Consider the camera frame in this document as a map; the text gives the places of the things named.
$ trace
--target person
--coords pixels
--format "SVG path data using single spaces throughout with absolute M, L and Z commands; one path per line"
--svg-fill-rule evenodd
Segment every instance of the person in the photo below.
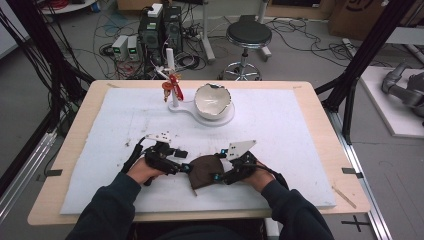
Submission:
M 134 219 L 133 203 L 141 190 L 140 185 L 162 174 L 140 158 L 127 174 L 118 173 L 109 186 L 97 190 L 66 239 L 126 239 Z M 297 190 L 284 188 L 272 174 L 258 168 L 243 181 L 262 194 L 272 209 L 272 219 L 283 224 L 280 239 L 334 239 L 315 206 Z M 231 230 L 203 230 L 177 231 L 160 239 L 243 239 Z

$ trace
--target white bowl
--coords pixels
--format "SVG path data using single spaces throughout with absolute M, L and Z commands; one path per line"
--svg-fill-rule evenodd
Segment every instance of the white bowl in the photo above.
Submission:
M 218 120 L 227 115 L 231 95 L 224 86 L 207 83 L 197 89 L 194 102 L 200 116 L 209 120 Z

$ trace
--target white paper sheet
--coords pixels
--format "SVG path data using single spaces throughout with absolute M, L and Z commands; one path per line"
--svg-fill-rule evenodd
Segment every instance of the white paper sheet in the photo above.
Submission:
M 194 98 L 185 89 L 185 99 Z M 171 113 L 159 89 L 110 89 L 93 124 L 72 174 L 61 214 L 78 214 L 96 190 L 108 185 L 131 155 L 138 140 L 150 133 L 169 131 L 171 147 L 198 156 L 228 148 L 230 142 L 257 140 L 251 152 L 268 167 L 281 172 L 318 207 L 335 206 L 335 198 L 311 136 L 291 90 L 231 89 L 234 119 L 222 127 L 206 127 L 189 114 Z M 145 147 L 155 142 L 146 140 Z M 223 161 L 226 170 L 231 164 Z M 134 205 L 137 212 L 178 212 L 228 209 L 268 209 L 267 202 L 244 183 L 190 188 L 186 174 L 160 176 L 143 187 Z

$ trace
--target wooden tabletop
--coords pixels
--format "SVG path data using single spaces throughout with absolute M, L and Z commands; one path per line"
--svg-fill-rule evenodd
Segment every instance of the wooden tabletop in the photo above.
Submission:
M 181 81 L 183 89 L 213 81 Z M 228 89 L 292 89 L 302 110 L 324 170 L 336 198 L 337 206 L 320 209 L 322 214 L 365 213 L 370 204 L 355 174 L 344 174 L 342 168 L 351 168 L 337 136 L 325 114 L 314 89 L 308 82 L 285 81 L 219 81 Z M 74 224 L 79 215 L 61 215 L 72 171 L 84 148 L 88 133 L 110 88 L 160 88 L 162 81 L 98 80 L 91 87 L 69 130 L 52 169 L 63 169 L 61 176 L 48 177 L 28 216 L 31 225 Z M 201 211 L 173 213 L 136 213 L 134 221 L 166 221 L 224 218 L 270 217 L 271 211 Z

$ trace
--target hand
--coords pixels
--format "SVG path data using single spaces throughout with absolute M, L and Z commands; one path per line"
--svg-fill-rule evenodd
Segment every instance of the hand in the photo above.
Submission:
M 137 162 L 131 167 L 131 169 L 127 173 L 128 176 L 130 176 L 132 179 L 134 179 L 134 181 L 136 181 L 140 185 L 145 183 L 151 177 L 157 178 L 158 176 L 163 174 L 165 173 L 149 167 L 146 164 L 144 157 L 138 159 Z
M 263 166 L 261 162 L 257 162 L 256 165 Z M 243 182 L 250 184 L 256 191 L 262 192 L 264 187 L 274 180 L 274 176 L 266 170 L 256 168 L 256 171 L 248 178 L 243 179 Z

